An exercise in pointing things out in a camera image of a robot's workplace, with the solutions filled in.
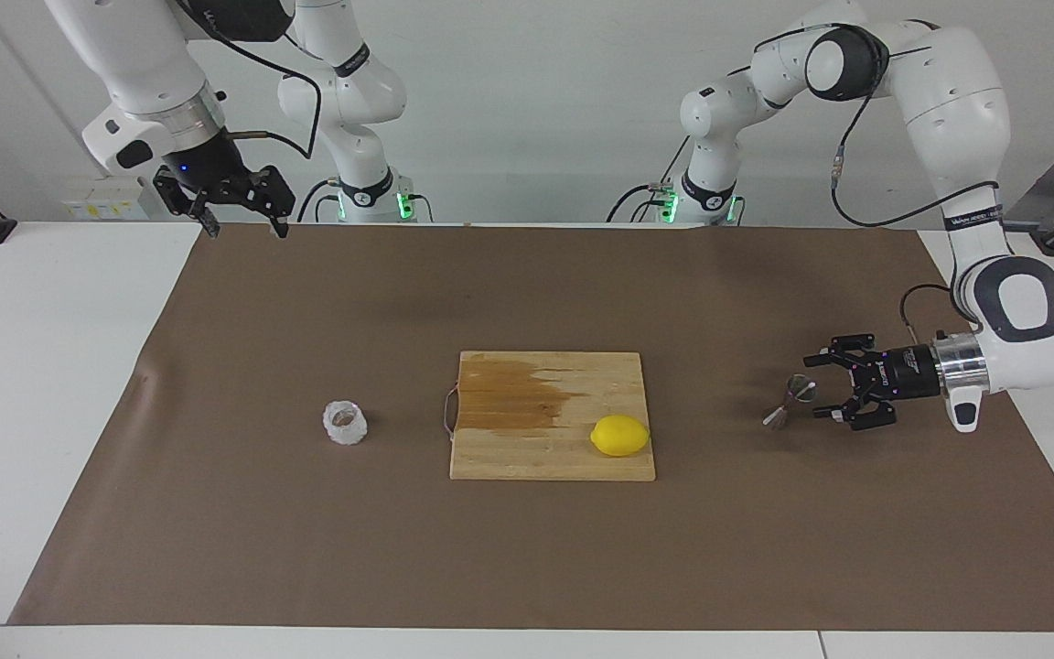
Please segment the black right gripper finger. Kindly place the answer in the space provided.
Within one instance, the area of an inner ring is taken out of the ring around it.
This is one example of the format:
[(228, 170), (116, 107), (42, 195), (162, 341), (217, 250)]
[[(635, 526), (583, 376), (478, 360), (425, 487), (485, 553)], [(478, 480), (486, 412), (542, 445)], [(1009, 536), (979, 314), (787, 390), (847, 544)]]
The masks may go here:
[(175, 216), (189, 217), (198, 222), (212, 239), (219, 236), (220, 222), (210, 212), (204, 193), (190, 197), (184, 185), (181, 185), (168, 168), (159, 168), (156, 171), (154, 189), (165, 205), (168, 212), (175, 214)]
[(296, 208), (296, 196), (285, 182), (279, 168), (264, 167), (234, 177), (234, 197), (243, 209), (259, 213), (272, 226), (277, 238), (289, 234), (289, 218)]

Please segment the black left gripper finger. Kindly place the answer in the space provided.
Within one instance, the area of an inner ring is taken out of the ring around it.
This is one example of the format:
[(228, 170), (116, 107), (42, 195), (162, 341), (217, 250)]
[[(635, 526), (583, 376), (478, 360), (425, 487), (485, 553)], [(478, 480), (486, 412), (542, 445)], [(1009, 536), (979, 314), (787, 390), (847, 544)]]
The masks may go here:
[(895, 387), (866, 387), (858, 385), (852, 395), (840, 405), (820, 405), (812, 408), (812, 416), (831, 418), (844, 423), (853, 431), (882, 428), (897, 422), (892, 400), (898, 395)]
[(836, 335), (819, 353), (803, 356), (803, 366), (816, 368), (836, 364), (853, 377), (878, 377), (881, 375), (881, 354), (875, 347), (875, 334)]

